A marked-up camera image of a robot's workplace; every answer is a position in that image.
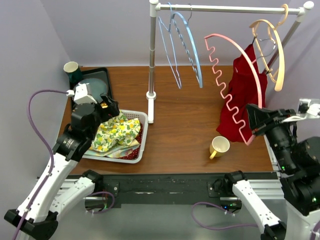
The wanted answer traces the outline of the light wooden hanger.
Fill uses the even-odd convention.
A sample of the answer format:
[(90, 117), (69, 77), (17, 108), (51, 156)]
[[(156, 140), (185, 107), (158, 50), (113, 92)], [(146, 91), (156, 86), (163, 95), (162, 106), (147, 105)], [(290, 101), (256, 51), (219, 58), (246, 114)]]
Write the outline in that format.
[[(283, 89), (284, 85), (284, 79), (285, 79), (285, 55), (284, 55), (284, 50), (283, 50), (283, 45), (279, 36), (279, 33), (277, 31), (277, 28), (282, 25), (288, 17), (289, 14), (289, 7), (285, 3), (281, 6), (284, 9), (284, 18), (283, 20), (279, 21), (276, 26), (274, 26), (272, 23), (270, 23), (266, 19), (258, 19), (255, 22), (253, 22), (249, 28), (252, 30), (252, 35), (253, 35), (253, 43), (256, 44), (256, 47), (260, 53), (260, 56), (257, 57), (253, 63), (257, 62), (258, 59), (262, 59), (262, 63), (264, 64), (264, 69), (266, 70), (266, 75), (269, 75), (269, 78), (271, 79), (272, 82), (275, 83), (274, 90), (276, 92), (280, 92)], [(259, 40), (257, 39), (257, 29), (260, 23), (266, 23), (267, 24), (267, 34), (268, 38), (267, 40), (271, 40), (271, 42), (274, 45), (274, 48), (277, 47), (276, 53), (278, 54), (278, 69), (273, 73), (273, 70), (268, 66), (266, 62), (266, 57), (268, 55), (263, 55), (263, 51), (261, 49)]]

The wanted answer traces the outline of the plain red garment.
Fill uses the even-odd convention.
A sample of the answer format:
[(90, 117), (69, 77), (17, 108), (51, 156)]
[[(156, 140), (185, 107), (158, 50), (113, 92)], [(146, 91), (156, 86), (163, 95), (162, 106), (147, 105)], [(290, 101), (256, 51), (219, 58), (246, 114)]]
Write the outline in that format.
[(236, 124), (232, 118), (234, 114), (223, 105), (220, 112), (220, 123), (216, 129), (223, 137), (231, 142), (249, 140), (252, 131), (249, 126), (247, 104), (258, 104), (258, 93), (254, 75), (245, 57), (241, 55), (233, 61), (233, 74), (228, 84), (228, 94), (232, 95), (229, 103), (231, 108), (238, 107), (239, 112), (235, 116), (237, 121), (244, 120), (245, 127), (239, 131), (240, 124)]

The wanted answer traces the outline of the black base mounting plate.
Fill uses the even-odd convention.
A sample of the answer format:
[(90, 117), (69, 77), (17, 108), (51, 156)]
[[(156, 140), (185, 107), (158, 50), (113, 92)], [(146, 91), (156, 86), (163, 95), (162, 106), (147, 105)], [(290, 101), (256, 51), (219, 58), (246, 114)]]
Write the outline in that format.
[(100, 183), (95, 192), (101, 193), (85, 199), (87, 210), (102, 211), (123, 204), (218, 204), (221, 198), (235, 196), (223, 173), (114, 174), (104, 175)]

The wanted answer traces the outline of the white plastic mesh basket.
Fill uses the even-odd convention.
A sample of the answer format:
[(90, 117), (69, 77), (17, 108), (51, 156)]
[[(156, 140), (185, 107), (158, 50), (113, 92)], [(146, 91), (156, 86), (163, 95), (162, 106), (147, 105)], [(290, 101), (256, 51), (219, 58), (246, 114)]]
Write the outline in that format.
[(90, 156), (84, 154), (85, 159), (91, 159), (91, 160), (98, 160), (98, 161), (105, 161), (105, 162), (114, 162), (114, 163), (124, 163), (124, 164), (135, 164), (138, 163), (143, 156), (143, 152), (145, 150), (145, 144), (147, 139), (147, 132), (148, 132), (148, 116), (146, 113), (141, 111), (133, 111), (133, 110), (121, 110), (121, 112), (128, 118), (128, 119), (134, 119), (138, 118), (140, 123), (143, 124), (143, 132), (142, 132), (142, 141), (140, 150), (138, 153), (138, 157), (135, 160), (126, 160), (121, 158), (109, 158), (109, 157), (99, 157), (99, 156)]

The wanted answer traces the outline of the gold cutlery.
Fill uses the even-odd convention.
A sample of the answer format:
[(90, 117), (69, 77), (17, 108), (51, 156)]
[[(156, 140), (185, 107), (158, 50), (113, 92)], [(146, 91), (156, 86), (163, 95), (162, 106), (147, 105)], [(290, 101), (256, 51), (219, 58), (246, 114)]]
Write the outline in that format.
[(105, 102), (101, 102), (101, 103), (100, 103), (100, 106), (101, 106), (103, 109), (105, 109), (105, 108), (108, 107), (108, 105), (107, 105)]

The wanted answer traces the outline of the yellow lemon print garment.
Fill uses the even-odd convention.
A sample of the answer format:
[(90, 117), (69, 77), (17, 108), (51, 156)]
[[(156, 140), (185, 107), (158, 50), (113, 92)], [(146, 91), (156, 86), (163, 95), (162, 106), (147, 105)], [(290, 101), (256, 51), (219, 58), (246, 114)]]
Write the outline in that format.
[(106, 154), (116, 147), (133, 147), (141, 130), (138, 118), (129, 119), (122, 112), (99, 125), (89, 150)]

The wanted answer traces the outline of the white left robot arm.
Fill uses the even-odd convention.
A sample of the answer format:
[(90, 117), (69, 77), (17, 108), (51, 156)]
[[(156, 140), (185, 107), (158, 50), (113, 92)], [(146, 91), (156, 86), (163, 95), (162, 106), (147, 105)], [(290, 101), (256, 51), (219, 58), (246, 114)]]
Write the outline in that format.
[(16, 227), (13, 239), (48, 240), (62, 217), (83, 198), (103, 194), (102, 175), (88, 170), (58, 195), (70, 172), (90, 148), (99, 126), (120, 113), (117, 101), (106, 94), (101, 94), (101, 98), (101, 103), (89, 99), (75, 106), (70, 123), (49, 149), (49, 162), (34, 188), (17, 209), (6, 212), (4, 219)]

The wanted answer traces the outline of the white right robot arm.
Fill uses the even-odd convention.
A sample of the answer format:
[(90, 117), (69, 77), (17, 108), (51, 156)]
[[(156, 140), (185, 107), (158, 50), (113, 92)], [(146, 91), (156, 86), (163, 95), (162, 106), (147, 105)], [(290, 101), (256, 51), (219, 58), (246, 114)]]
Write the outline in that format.
[(320, 138), (297, 140), (297, 122), (320, 117), (318, 99), (300, 99), (298, 111), (269, 110), (247, 104), (249, 126), (266, 136), (279, 171), (287, 222), (276, 217), (251, 189), (242, 171), (227, 173), (213, 190), (236, 196), (254, 218), (262, 240), (318, 240), (320, 238)]

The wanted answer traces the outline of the pink plastic hanger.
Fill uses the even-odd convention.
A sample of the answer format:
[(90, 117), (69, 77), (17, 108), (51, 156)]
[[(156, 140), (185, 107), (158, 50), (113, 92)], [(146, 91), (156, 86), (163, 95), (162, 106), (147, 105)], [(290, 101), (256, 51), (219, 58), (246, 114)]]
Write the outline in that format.
[[(220, 88), (219, 94), (222, 97), (222, 99), (224, 100), (223, 105), (226, 105), (227, 109), (230, 112), (233, 112), (232, 119), (233, 119), (234, 123), (236, 123), (237, 125), (239, 125), (239, 124), (241, 125), (238, 129), (238, 131), (240, 132), (246, 126), (246, 122), (243, 119), (237, 121), (235, 119), (235, 116), (239, 113), (238, 107), (234, 106), (233, 108), (231, 108), (229, 106), (229, 103), (232, 101), (233, 97), (231, 94), (228, 93), (229, 83), (226, 83), (225, 81), (223, 81), (221, 79), (223, 72), (216, 68), (217, 64), (219, 63), (219, 59), (214, 56), (215, 47), (209, 44), (209, 39), (213, 38), (213, 37), (222, 38), (222, 39), (228, 41), (229, 43), (231, 43), (235, 48), (237, 48), (240, 51), (240, 53), (241, 53), (240, 56), (244, 56), (247, 63), (249, 64), (249, 67), (250, 67), (252, 74), (255, 78), (255, 83), (256, 83), (256, 88), (257, 88), (257, 96), (258, 96), (257, 106), (261, 107), (261, 108), (266, 107), (266, 90), (267, 90), (267, 84), (268, 84), (267, 76), (264, 73), (260, 73), (257, 62), (253, 63), (253, 61), (258, 56), (255, 53), (255, 49), (254, 49), (254, 46), (252, 43), (249, 44), (245, 49), (243, 49), (234, 40), (232, 40), (231, 38), (229, 38), (225, 35), (219, 34), (219, 33), (212, 33), (212, 34), (204, 37), (205, 46), (206, 46), (207, 50), (210, 51), (209, 60), (213, 63), (212, 72), (216, 75), (215, 83)], [(255, 136), (252, 134), (252, 136), (249, 138), (249, 140), (243, 139), (242, 142), (245, 143), (246, 145), (250, 145), (254, 138), (255, 138)]]

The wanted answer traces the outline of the yellow mug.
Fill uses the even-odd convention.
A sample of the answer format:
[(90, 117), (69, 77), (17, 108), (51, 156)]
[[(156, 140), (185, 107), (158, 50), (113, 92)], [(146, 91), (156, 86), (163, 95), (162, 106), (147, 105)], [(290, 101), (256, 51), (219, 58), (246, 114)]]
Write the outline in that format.
[(213, 158), (218, 158), (228, 152), (230, 149), (230, 142), (224, 136), (216, 136), (210, 144), (209, 152), (210, 157), (209, 159), (212, 160)]

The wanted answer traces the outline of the pastel floral skirt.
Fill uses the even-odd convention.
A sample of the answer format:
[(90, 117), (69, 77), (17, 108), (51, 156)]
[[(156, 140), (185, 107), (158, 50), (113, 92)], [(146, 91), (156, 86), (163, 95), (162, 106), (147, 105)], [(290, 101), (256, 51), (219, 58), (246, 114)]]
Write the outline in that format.
[(94, 156), (94, 157), (106, 157), (106, 158), (123, 158), (140, 147), (140, 143), (134, 139), (130, 144), (119, 144), (117, 141), (115, 144), (111, 142), (106, 143), (94, 143), (89, 150), (86, 151), (86, 155)]

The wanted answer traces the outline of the red polka dot skirt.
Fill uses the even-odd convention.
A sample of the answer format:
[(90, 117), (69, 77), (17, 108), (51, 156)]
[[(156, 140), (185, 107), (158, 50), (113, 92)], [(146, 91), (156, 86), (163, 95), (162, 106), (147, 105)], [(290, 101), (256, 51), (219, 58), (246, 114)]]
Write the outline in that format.
[(132, 148), (129, 151), (129, 154), (127, 156), (121, 157), (121, 159), (133, 161), (138, 157), (139, 151), (140, 151), (140, 148), (141, 148), (141, 143), (142, 143), (142, 134), (143, 134), (143, 124), (140, 123), (140, 131), (139, 131), (137, 137), (135, 138), (135, 140), (137, 140), (139, 145), (136, 145), (135, 149)]

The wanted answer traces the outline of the silver white clothes rack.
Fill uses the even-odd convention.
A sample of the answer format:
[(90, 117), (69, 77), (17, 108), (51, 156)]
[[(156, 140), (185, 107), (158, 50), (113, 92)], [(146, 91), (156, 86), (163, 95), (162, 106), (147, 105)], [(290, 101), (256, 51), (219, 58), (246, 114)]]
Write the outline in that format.
[[(296, 15), (296, 20), (282, 41), (285, 46), (298, 26), (304, 20), (309, 11), (314, 8), (314, 3), (311, 0), (306, 1), (302, 7), (289, 8), (289, 15)], [(149, 76), (148, 76), (148, 91), (146, 98), (148, 100), (148, 123), (153, 124), (155, 118), (155, 48), (156, 48), (156, 23), (157, 12), (161, 10), (175, 11), (193, 11), (193, 12), (217, 12), (217, 13), (248, 13), (248, 14), (284, 14), (283, 7), (249, 7), (249, 6), (216, 6), (216, 5), (190, 5), (190, 4), (161, 4), (158, 0), (149, 1), (150, 15), (150, 47), (149, 47)]]

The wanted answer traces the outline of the light blue plastic hanger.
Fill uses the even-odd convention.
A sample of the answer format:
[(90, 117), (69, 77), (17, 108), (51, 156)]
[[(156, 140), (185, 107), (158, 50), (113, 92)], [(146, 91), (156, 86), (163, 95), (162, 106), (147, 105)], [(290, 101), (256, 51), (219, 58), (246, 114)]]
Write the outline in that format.
[[(170, 23), (169, 23), (169, 32), (171, 33), (171, 25), (174, 26), (174, 29), (181, 41), (181, 44), (184, 48), (184, 51), (187, 55), (188, 61), (191, 65), (191, 68), (195, 74), (195, 78), (198, 82), (199, 87), (202, 89), (203, 88), (203, 76), (202, 76), (202, 70), (201, 70), (201, 65), (200, 65), (200, 59), (198, 55), (198, 50), (196, 46), (196, 42), (194, 40), (192, 31), (189, 26), (189, 21), (192, 17), (192, 13), (190, 14), (190, 17), (188, 20), (185, 19), (185, 17), (173, 10), (173, 5), (168, 2), (169, 9), (170, 9)], [(187, 37), (183, 36), (182, 31), (178, 27), (177, 19), (180, 19), (181, 22), (183, 23), (183, 26), (185, 27)]]

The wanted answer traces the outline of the dark green cup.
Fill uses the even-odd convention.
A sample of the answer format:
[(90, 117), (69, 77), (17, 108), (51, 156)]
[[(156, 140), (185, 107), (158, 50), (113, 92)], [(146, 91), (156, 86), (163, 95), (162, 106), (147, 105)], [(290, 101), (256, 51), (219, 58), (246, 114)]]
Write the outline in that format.
[(67, 74), (69, 82), (77, 84), (83, 80), (83, 74), (80, 66), (75, 61), (69, 61), (63, 66), (63, 71)]

